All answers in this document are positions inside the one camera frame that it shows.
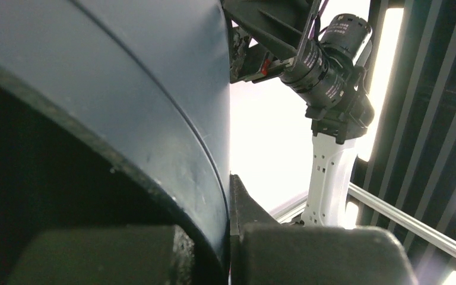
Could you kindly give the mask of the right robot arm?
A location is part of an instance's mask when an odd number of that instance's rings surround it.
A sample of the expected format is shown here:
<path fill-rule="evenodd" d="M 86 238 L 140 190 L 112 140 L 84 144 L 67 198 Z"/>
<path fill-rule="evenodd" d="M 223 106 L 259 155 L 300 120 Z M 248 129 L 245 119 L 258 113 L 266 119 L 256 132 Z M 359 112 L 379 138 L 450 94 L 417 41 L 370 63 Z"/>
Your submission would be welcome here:
<path fill-rule="evenodd" d="M 223 1 L 230 80 L 278 78 L 306 104 L 313 168 L 301 222 L 341 226 L 356 143 L 375 117 L 365 89 L 372 26 L 343 13 L 321 27 L 320 1 Z"/>

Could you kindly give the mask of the dark blue round bin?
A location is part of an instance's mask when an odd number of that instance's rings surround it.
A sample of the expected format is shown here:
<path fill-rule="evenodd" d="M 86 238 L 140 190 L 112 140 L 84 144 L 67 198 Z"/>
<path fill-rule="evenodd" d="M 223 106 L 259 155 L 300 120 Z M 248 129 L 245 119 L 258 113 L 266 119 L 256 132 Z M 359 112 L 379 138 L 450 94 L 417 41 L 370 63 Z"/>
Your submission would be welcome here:
<path fill-rule="evenodd" d="M 0 1 L 0 284 L 51 230 L 179 226 L 229 275 L 220 1 Z"/>

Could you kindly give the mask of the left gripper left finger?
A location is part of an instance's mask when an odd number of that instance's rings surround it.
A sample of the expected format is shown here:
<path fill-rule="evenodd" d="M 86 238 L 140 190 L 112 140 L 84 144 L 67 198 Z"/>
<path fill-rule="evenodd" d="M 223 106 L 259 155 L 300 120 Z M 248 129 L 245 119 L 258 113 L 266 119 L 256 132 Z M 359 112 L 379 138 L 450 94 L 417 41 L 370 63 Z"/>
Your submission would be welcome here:
<path fill-rule="evenodd" d="M 37 235 L 8 284 L 192 284 L 194 242 L 179 226 L 51 230 Z"/>

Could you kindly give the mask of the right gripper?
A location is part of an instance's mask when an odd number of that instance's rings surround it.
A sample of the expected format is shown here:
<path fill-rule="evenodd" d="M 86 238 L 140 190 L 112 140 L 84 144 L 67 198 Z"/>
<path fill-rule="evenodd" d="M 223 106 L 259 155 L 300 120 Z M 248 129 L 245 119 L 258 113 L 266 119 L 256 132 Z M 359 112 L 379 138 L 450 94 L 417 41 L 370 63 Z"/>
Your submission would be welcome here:
<path fill-rule="evenodd" d="M 314 135 L 338 144 L 364 136 L 374 108 L 364 86 L 372 27 L 339 14 L 324 31 L 315 1 L 224 1 L 230 28 L 230 81 L 278 78 L 305 103 Z"/>

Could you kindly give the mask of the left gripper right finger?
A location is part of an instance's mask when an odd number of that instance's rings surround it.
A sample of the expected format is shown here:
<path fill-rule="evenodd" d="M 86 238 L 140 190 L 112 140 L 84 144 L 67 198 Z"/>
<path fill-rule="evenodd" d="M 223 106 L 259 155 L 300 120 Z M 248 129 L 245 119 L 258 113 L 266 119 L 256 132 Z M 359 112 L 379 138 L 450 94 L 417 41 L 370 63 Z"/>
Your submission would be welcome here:
<path fill-rule="evenodd" d="M 230 284 L 417 284 L 396 237 L 378 227 L 277 222 L 230 176 Z"/>

